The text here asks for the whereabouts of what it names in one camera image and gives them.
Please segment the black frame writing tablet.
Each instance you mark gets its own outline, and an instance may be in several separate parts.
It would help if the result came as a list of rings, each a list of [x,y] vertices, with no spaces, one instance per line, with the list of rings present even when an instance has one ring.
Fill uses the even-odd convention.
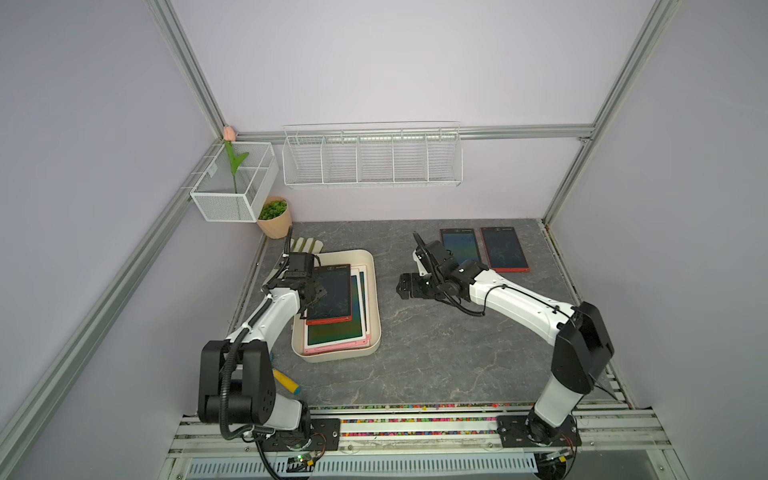
[[[306,324],[320,326],[350,321],[351,266],[337,264],[316,267],[315,278],[324,288],[325,294],[308,307]]]

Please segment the large red writing tablet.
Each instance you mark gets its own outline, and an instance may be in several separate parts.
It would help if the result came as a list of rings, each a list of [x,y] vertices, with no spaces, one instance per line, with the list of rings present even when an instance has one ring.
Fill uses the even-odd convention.
[[[447,228],[440,230],[441,242],[458,264],[465,261],[481,262],[479,245],[472,228]]]

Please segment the cream plastic storage tray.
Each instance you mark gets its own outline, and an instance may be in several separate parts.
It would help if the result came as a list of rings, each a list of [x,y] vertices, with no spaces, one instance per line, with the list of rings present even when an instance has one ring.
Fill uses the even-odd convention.
[[[373,354],[381,340],[374,259],[362,249],[319,254],[321,266],[351,266],[352,319],[347,322],[308,326],[305,312],[293,319],[291,345],[309,363],[344,360]]]

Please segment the small red writing tablet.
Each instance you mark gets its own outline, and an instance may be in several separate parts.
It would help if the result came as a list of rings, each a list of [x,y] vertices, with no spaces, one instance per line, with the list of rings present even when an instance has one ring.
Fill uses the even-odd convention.
[[[503,273],[530,271],[514,227],[482,227],[480,231],[491,269]]]

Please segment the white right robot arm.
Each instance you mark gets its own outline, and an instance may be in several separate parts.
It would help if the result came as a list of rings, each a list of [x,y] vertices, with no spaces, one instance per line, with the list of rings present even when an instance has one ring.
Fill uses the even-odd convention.
[[[449,260],[403,273],[396,291],[403,299],[430,299],[482,317],[493,310],[528,328],[552,347],[550,375],[523,422],[526,439],[549,446],[570,428],[572,411],[597,384],[615,349],[599,309],[573,306],[526,289],[487,266]]]

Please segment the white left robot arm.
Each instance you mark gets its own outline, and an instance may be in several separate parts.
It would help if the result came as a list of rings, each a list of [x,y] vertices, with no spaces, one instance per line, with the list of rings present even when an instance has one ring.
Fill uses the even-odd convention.
[[[288,321],[322,295],[313,270],[287,268],[270,278],[256,311],[227,338],[203,347],[197,416],[216,424],[223,439],[274,437],[293,448],[310,441],[308,406],[277,392],[271,350]]]

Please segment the beige work glove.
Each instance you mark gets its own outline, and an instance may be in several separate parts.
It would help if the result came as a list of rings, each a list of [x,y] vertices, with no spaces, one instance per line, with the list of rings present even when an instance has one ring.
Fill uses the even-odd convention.
[[[320,260],[319,254],[321,253],[323,246],[324,244],[322,241],[312,237],[307,237],[307,238],[299,237],[298,239],[286,239],[286,241],[282,245],[282,250],[278,258],[277,264],[270,271],[269,275],[267,276],[267,280],[265,281],[265,284],[277,282],[278,279],[283,276],[283,273],[287,270],[288,255],[290,252],[312,253],[316,256],[315,267],[320,267],[322,265],[322,261]]]

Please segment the potted green plant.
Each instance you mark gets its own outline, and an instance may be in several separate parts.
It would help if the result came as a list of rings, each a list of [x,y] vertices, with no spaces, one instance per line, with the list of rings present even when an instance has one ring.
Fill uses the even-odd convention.
[[[257,225],[270,239],[286,237],[292,226],[292,217],[287,200],[278,196],[268,197],[259,214]]]

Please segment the artificial pink tulip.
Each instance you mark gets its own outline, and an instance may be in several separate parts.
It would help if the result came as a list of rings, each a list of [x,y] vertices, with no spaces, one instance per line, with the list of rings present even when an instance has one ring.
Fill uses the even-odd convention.
[[[237,184],[237,172],[240,166],[250,155],[249,152],[237,153],[233,142],[237,139],[236,131],[232,126],[225,126],[223,129],[224,148],[229,159],[230,173],[232,177],[233,190],[235,194],[239,193]]]

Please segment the yellow blue handled tool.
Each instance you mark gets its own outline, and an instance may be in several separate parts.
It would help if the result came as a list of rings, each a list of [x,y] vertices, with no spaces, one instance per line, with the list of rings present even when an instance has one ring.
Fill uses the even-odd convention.
[[[301,391],[300,385],[290,377],[277,369],[272,369],[274,379],[293,395],[298,395]]]

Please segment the white mesh wall box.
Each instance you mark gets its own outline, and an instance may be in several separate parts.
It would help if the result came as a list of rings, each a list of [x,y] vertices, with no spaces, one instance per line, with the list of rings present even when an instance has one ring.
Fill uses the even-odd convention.
[[[279,168],[271,143],[224,141],[191,190],[212,223],[256,223]]]

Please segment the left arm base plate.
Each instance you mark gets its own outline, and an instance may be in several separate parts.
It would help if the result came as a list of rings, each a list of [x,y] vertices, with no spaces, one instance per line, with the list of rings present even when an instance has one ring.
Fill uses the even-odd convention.
[[[341,440],[339,418],[312,418],[295,431],[278,431],[260,441],[265,452],[337,451]]]

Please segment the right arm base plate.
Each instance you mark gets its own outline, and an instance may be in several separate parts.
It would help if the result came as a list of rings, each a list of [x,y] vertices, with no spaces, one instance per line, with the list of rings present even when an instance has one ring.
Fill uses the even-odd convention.
[[[508,414],[496,417],[497,434],[504,448],[580,447],[582,440],[573,415],[568,415],[559,427],[553,427],[528,414]]]

